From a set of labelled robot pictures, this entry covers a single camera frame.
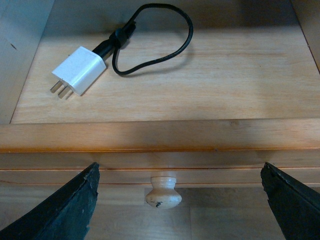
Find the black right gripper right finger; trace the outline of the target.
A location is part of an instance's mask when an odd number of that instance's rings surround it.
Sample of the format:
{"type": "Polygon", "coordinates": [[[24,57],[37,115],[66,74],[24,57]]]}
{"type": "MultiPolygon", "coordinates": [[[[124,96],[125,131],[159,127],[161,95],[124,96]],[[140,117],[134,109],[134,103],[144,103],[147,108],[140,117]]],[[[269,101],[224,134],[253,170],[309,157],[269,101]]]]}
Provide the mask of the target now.
{"type": "Polygon", "coordinates": [[[320,238],[320,194],[266,162],[260,172],[269,207],[287,240],[320,238]]]}

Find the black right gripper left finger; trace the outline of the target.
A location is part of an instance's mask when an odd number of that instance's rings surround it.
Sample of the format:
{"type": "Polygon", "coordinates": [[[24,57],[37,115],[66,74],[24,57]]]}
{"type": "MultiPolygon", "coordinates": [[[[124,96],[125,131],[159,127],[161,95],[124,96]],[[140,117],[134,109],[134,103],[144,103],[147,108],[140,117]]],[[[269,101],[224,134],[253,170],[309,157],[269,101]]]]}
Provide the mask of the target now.
{"type": "Polygon", "coordinates": [[[1,230],[2,240],[83,240],[98,200],[94,162],[47,199],[1,230]]]}

